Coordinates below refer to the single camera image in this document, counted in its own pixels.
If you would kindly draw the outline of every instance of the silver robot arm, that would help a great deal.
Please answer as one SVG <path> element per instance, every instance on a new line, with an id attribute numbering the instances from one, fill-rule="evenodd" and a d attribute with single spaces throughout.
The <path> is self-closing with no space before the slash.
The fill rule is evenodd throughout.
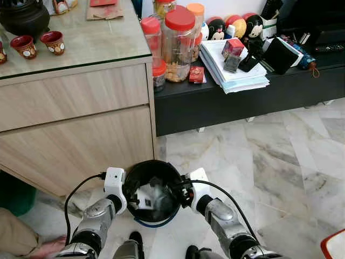
<path id="1" fill-rule="evenodd" d="M 127 207 L 122 193 L 124 180 L 125 171 L 122 168 L 107 169 L 104 184 L 107 196 L 84 211 L 82 221 L 73 233 L 70 244 L 56 258 L 96 259 L 99 256 L 112 221 L 116 214 L 121 214 Z"/>
<path id="2" fill-rule="evenodd" d="M 205 170 L 200 168 L 185 176 L 190 180 L 208 181 Z M 212 198 L 210 186 L 202 183 L 192 184 L 193 200 L 191 209 L 201 213 L 213 232 L 217 235 L 225 255 L 231 259 L 288 259 L 274 251 L 269 251 L 248 233 L 239 222 L 237 213 L 220 199 Z"/>

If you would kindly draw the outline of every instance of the ceramic cup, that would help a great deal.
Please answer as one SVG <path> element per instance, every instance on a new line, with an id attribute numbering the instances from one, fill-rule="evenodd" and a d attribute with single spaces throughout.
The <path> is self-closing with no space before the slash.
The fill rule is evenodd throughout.
<path id="1" fill-rule="evenodd" d="M 63 41 L 63 34 L 59 31 L 49 31 L 40 37 L 48 50 L 55 55 L 61 55 L 65 52 L 65 44 Z"/>
<path id="2" fill-rule="evenodd" d="M 2 45 L 2 42 L 0 42 L 0 65 L 4 64 L 6 61 L 7 61 L 7 55 Z"/>
<path id="3" fill-rule="evenodd" d="M 11 41 L 11 47 L 26 59 L 36 58 L 37 50 L 30 35 L 22 35 Z"/>

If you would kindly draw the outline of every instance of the black tv stand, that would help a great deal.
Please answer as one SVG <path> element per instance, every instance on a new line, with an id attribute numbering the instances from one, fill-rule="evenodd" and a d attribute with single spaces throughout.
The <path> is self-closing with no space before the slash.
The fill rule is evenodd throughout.
<path id="1" fill-rule="evenodd" d="M 166 82 L 155 94 L 157 136 L 315 105 L 345 97 L 345 52 L 315 54 L 319 78 L 296 67 L 268 73 L 265 88 L 225 94 L 205 70 L 207 83 Z M 203 66 L 200 60 L 195 65 Z"/>

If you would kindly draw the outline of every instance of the wooden cabinet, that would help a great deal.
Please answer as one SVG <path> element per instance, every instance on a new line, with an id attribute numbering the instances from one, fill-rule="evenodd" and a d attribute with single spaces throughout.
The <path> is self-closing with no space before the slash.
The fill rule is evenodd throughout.
<path id="1" fill-rule="evenodd" d="M 0 131 L 148 103 L 144 64 L 0 87 Z"/>
<path id="2" fill-rule="evenodd" d="M 120 19 L 87 22 L 87 1 L 51 17 L 49 28 L 64 34 L 59 57 L 40 41 L 34 60 L 7 49 L 0 169 L 62 196 L 110 166 L 154 159 L 152 55 L 132 2 L 120 1 Z M 3 40 L 15 37 L 5 33 Z M 102 184 L 94 179 L 86 188 Z"/>
<path id="3" fill-rule="evenodd" d="M 0 161 L 55 195 L 109 166 L 152 159 L 146 106 L 55 122 L 0 136 Z M 91 182 L 89 187 L 99 185 Z"/>

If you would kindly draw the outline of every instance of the white wall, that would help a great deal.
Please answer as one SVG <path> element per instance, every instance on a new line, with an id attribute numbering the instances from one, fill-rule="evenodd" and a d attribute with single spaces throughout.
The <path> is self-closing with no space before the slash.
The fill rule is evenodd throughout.
<path id="1" fill-rule="evenodd" d="M 153 13 L 152 0 L 143 0 L 142 17 Z M 205 20 L 211 16 L 244 15 L 247 12 L 261 13 L 266 0 L 177 0 L 177 4 L 201 3 L 205 6 Z"/>

